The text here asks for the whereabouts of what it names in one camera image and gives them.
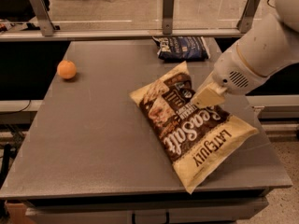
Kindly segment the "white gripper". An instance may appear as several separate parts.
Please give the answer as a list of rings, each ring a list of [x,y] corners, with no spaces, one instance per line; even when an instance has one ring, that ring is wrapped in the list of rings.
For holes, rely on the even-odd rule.
[[[199,86],[191,102],[198,108],[220,105],[225,102],[226,92],[247,94],[267,79],[249,65],[239,45],[233,44],[215,62],[213,73]]]

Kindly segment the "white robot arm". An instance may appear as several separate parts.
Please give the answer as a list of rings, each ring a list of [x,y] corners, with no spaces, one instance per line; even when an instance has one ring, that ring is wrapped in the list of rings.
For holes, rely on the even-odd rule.
[[[194,105],[219,105],[227,93],[247,94],[299,61],[299,0],[276,0],[275,8],[223,52],[192,97]]]

